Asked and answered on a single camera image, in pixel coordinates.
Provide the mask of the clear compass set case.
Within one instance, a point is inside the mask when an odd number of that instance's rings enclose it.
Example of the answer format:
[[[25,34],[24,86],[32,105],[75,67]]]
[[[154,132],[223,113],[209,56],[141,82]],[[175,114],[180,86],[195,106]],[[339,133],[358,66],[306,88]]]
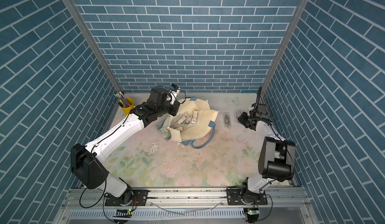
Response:
[[[230,130],[231,129],[231,117],[230,117],[229,112],[225,112],[223,114],[223,122],[224,122],[224,127],[227,130]]]

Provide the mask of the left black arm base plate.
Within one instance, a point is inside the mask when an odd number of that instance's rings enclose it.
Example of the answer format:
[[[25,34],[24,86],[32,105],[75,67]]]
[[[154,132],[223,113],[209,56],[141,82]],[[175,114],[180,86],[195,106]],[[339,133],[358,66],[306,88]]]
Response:
[[[148,197],[148,190],[127,190],[120,197],[105,194],[105,205],[107,207],[137,207],[145,206]]]

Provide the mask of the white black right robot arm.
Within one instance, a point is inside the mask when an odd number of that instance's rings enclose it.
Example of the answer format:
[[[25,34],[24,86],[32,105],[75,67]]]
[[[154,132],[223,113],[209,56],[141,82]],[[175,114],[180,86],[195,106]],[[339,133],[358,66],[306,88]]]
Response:
[[[242,192],[261,195],[277,182],[292,180],[295,171],[296,146],[281,136],[273,125],[265,104],[253,104],[250,111],[243,112],[238,122],[254,130],[257,139],[263,141],[258,159],[258,175],[245,179]]]

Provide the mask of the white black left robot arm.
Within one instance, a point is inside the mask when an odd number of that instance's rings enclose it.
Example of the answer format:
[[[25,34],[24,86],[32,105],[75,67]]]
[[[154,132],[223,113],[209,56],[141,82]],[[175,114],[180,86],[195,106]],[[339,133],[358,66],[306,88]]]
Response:
[[[123,205],[131,201],[132,188],[115,177],[104,166],[107,157],[133,134],[141,131],[164,114],[175,116],[180,107],[177,95],[180,88],[154,87],[148,100],[135,106],[124,119],[100,137],[85,145],[71,148],[71,172],[89,189],[101,189],[121,200]]]

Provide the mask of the clear compass case blue insert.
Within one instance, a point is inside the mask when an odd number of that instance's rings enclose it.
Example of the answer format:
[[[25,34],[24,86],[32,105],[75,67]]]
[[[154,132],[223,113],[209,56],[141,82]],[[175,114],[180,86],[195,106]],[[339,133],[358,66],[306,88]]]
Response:
[[[235,118],[238,119],[241,116],[242,112],[240,110],[237,110],[235,112]]]

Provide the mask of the cream canvas tote bag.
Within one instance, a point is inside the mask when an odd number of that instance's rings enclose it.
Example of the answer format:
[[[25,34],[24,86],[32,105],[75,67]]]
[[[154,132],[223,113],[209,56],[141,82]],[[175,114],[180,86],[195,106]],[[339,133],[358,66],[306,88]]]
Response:
[[[166,141],[176,141],[194,149],[202,149],[214,137],[218,111],[207,100],[187,98],[176,116],[168,116],[156,127]]]

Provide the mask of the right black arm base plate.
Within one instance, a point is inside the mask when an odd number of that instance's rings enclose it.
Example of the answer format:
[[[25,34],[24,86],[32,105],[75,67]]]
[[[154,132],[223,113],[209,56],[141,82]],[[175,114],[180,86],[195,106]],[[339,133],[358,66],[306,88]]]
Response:
[[[227,203],[230,206],[240,206],[240,205],[265,206],[268,204],[265,194],[256,194],[256,193],[250,192],[247,189],[242,189],[238,187],[226,188],[226,197],[227,197]]]

